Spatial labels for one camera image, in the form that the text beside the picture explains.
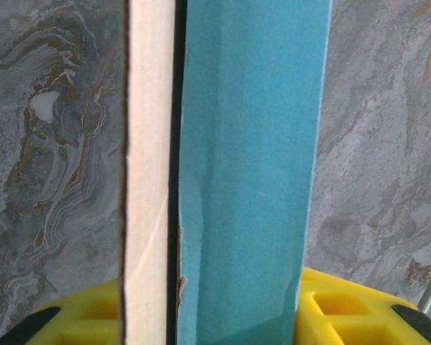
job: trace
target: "gray marble surface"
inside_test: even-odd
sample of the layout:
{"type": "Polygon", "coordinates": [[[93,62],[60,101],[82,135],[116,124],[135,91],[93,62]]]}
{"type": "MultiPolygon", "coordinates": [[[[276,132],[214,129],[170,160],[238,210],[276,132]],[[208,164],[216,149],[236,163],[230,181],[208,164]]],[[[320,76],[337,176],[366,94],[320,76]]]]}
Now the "gray marble surface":
{"type": "Polygon", "coordinates": [[[0,0],[0,335],[118,274],[119,10],[0,0]]]}
{"type": "Polygon", "coordinates": [[[306,263],[417,302],[431,278],[431,1],[335,0],[306,263]]]}

